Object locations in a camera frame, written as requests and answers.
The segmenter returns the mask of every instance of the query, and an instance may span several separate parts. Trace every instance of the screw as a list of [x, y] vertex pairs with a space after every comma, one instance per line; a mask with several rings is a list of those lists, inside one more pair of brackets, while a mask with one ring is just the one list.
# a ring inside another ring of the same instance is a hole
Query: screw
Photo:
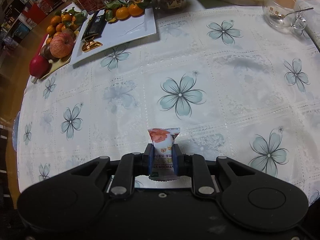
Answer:
[[204, 195], [210, 195], [214, 192], [214, 189], [212, 187], [203, 186], [198, 189], [199, 193]]
[[116, 187], [111, 188], [111, 192], [115, 195], [122, 195], [127, 192], [127, 189], [122, 186], [116, 186]]
[[160, 193], [158, 196], [161, 197], [161, 198], [164, 198], [164, 197], [167, 196], [167, 194], [166, 193]]

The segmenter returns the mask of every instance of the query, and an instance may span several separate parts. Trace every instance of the black snack package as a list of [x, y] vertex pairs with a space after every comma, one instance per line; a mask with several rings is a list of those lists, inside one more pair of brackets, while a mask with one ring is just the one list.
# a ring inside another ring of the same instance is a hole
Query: black snack package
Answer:
[[92, 15], [92, 17], [87, 25], [87, 28], [84, 31], [84, 34], [83, 34], [81, 40], [85, 39], [86, 41], [88, 41], [95, 36], [101, 35], [101, 33], [104, 29], [104, 26], [106, 24], [105, 19], [106, 19], [106, 10], [105, 9], [101, 9], [101, 10], [96, 11]]

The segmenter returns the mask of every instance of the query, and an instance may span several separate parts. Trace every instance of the cup handle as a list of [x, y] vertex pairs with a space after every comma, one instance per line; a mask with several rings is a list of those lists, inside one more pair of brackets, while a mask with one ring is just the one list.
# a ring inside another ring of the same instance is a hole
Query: cup handle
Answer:
[[[297, 20], [300, 20], [302, 22], [302, 25], [296, 24]], [[297, 15], [294, 19], [293, 22], [291, 23], [291, 27], [296, 29], [296, 30], [303, 30], [307, 26], [306, 19], [302, 17], [301, 15]]]

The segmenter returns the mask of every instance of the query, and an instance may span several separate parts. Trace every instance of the tablecloth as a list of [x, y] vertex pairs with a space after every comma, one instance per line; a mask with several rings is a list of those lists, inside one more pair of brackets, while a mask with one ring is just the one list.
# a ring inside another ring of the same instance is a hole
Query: tablecloth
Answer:
[[[19, 187], [101, 155], [143, 152], [148, 129], [180, 127], [184, 153], [225, 155], [320, 190], [320, 54], [308, 35], [269, 26], [259, 7], [157, 20], [156, 35], [66, 65], [25, 90]], [[189, 187], [189, 178], [137, 187]]]

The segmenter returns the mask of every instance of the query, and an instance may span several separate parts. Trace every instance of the red apple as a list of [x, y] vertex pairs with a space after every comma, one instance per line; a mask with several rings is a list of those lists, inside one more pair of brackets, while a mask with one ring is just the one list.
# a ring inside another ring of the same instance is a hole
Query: red apple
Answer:
[[54, 57], [65, 57], [73, 49], [73, 39], [68, 33], [60, 33], [50, 42], [50, 52]]
[[49, 61], [41, 55], [34, 56], [29, 63], [30, 75], [37, 78], [42, 78], [49, 69]]

